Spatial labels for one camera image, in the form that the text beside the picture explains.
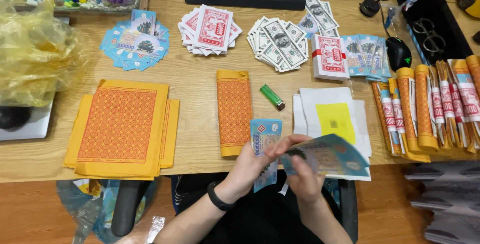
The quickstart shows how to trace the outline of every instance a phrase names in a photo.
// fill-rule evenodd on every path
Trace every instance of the lighter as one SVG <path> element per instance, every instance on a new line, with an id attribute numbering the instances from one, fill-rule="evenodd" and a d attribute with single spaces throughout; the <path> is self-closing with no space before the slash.
<path id="1" fill-rule="evenodd" d="M 275 92 L 273 92 L 268 85 L 263 85 L 260 88 L 260 92 L 262 92 L 279 111 L 285 108 L 285 102 L 283 102 L 283 100 L 277 94 L 275 94 Z"/>

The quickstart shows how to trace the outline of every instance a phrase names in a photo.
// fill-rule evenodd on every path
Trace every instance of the wooden desk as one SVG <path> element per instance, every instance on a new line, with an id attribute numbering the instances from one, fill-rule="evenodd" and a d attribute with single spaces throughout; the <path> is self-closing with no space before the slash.
<path id="1" fill-rule="evenodd" d="M 366 18 L 358 11 L 363 0 L 328 0 L 333 15 L 340 24 L 341 35 L 357 33 L 385 37 L 380 14 Z M 377 109 L 373 102 L 370 84 L 362 79 L 353 79 L 339 83 L 315 79 L 312 61 L 302 65 L 298 71 L 279 74 L 268 65 L 259 62 L 246 40 L 246 34 L 257 19 L 263 15 L 279 17 L 286 21 L 298 22 L 305 11 L 285 11 L 250 8 L 225 7 L 234 12 L 234 20 L 243 29 L 236 41 L 236 47 L 229 49 L 227 55 L 193 56 L 182 46 L 177 23 L 182 16 L 193 10 L 194 5 L 184 0 L 150 0 L 150 10 L 155 11 L 157 19 L 170 29 L 170 53 L 155 67 L 144 72 L 123 71 L 112 67 L 112 60 L 98 49 L 107 29 L 116 22 L 130 19 L 128 16 L 79 15 L 72 18 L 72 25 L 81 29 L 92 53 L 92 63 L 81 85 L 57 94 L 53 103 L 50 131 L 46 139 L 9 141 L 0 143 L 0 182 L 39 181 L 73 179 L 73 171 L 62 167 L 63 157 L 68 146 L 70 133 L 84 94 L 93 94 L 100 79 L 123 79 L 146 82 L 158 82 L 170 85 L 169 96 L 180 99 L 180 118 L 178 121 L 177 144 L 174 167 L 162 169 L 161 174 L 187 174 L 229 171 L 233 160 L 220 158 L 219 124 L 217 117 L 216 70 L 248 70 L 252 84 L 254 118 L 279 118 L 283 120 L 283 136 L 292 132 L 292 95 L 300 87 L 352 88 L 354 99 L 366 102 L 367 123 L 372 145 L 371 164 L 404 163 L 404 159 L 392 159 L 388 154 L 381 134 Z M 454 14 L 464 16 L 451 4 Z M 459 23 L 468 23 L 462 19 Z M 396 34 L 410 47 L 413 63 L 420 63 L 418 53 L 406 32 L 406 28 L 397 29 Z M 472 46 L 474 53 L 480 54 L 478 46 Z M 286 108 L 278 112 L 258 90 L 268 84 L 285 102 Z"/>

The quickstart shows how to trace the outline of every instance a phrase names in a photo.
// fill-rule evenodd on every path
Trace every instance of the mouse cable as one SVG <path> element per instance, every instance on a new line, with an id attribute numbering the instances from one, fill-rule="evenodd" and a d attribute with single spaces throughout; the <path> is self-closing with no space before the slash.
<path id="1" fill-rule="evenodd" d="M 385 30 L 387 36 L 390 38 L 390 34 L 388 33 L 387 29 L 385 28 L 385 18 L 384 18 L 384 14 L 383 14 L 383 9 L 382 9 L 382 5 L 380 4 L 380 2 L 378 2 L 378 5 L 380 6 L 380 13 L 381 13 L 381 21 L 383 22 L 382 23 L 382 27 L 383 29 Z"/>

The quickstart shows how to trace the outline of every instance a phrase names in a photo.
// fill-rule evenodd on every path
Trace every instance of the person's right hand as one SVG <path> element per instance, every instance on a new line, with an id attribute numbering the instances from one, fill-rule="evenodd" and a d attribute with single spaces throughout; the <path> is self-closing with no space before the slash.
<path id="1" fill-rule="evenodd" d="M 265 155 L 270 158 L 279 157 L 292 145 L 311 139 L 311 137 L 301 134 L 284 137 L 278 143 L 267 148 Z M 297 195 L 297 199 L 309 204 L 323 199 L 321 189 L 324 184 L 325 175 L 318 175 L 298 155 L 292 157 L 292 165 L 295 171 L 297 171 L 297 175 L 288 176 L 288 185 L 292 189 L 292 192 Z"/>

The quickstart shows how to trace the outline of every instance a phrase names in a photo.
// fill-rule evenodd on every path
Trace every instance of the computer mouse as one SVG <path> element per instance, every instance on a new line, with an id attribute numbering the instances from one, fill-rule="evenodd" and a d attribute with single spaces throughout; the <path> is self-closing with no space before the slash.
<path id="1" fill-rule="evenodd" d="M 19 128 L 27 123 L 31 115 L 30 107 L 0 106 L 0 129 Z"/>
<path id="2" fill-rule="evenodd" d="M 409 47 L 399 38 L 387 38 L 388 61 L 393 71 L 397 71 L 402 67 L 410 67 L 412 65 L 412 53 Z"/>

